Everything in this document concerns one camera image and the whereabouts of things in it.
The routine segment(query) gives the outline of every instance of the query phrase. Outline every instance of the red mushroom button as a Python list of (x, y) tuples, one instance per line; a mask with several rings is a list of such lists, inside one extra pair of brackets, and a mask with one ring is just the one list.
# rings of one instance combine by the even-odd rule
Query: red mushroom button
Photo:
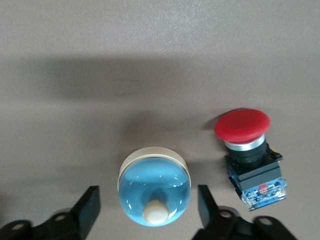
[(269, 117), (256, 109), (239, 109), (226, 113), (215, 124), (216, 136), (234, 144), (253, 142), (270, 126)]

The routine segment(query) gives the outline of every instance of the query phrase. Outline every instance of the silver metal ring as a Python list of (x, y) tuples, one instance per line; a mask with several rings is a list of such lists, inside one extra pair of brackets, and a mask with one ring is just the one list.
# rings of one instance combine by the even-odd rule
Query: silver metal ring
[(224, 141), (224, 143), (228, 149), (231, 149), (234, 151), (249, 151), (259, 147), (261, 144), (264, 143), (265, 140), (266, 140), (266, 136), (265, 134), (262, 134), (261, 137), (259, 137), (258, 139), (245, 144), (235, 144), (228, 141)]

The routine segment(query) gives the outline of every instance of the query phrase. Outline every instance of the blue transparent dome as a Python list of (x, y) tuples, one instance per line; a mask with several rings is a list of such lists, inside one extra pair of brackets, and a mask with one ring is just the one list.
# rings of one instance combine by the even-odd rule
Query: blue transparent dome
[[(160, 227), (178, 219), (190, 200), (190, 182), (185, 170), (165, 158), (152, 157), (130, 165), (119, 183), (120, 204), (138, 224)], [(144, 217), (146, 206), (159, 201), (168, 211), (167, 220), (151, 224)]]

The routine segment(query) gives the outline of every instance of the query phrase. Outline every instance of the blue glass dome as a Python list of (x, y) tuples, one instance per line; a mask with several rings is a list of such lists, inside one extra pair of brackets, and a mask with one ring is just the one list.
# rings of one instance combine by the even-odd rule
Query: blue glass dome
[(186, 210), (190, 181), (178, 163), (150, 157), (129, 165), (119, 179), (124, 212), (138, 224), (160, 227), (172, 223)]

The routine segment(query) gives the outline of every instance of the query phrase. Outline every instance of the gray surface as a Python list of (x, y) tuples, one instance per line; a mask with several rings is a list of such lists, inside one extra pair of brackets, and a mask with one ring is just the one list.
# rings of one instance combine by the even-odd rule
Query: gray surface
[[(246, 219), (270, 215), (316, 240), (320, 170), (319, 1), (0, 2), (0, 225), (45, 221), (101, 187), (97, 239), (188, 240), (201, 227), (197, 184)], [(217, 116), (271, 118), (288, 199), (248, 212), (227, 178)], [(120, 208), (121, 162), (145, 146), (187, 161), (192, 197), (171, 225)]]

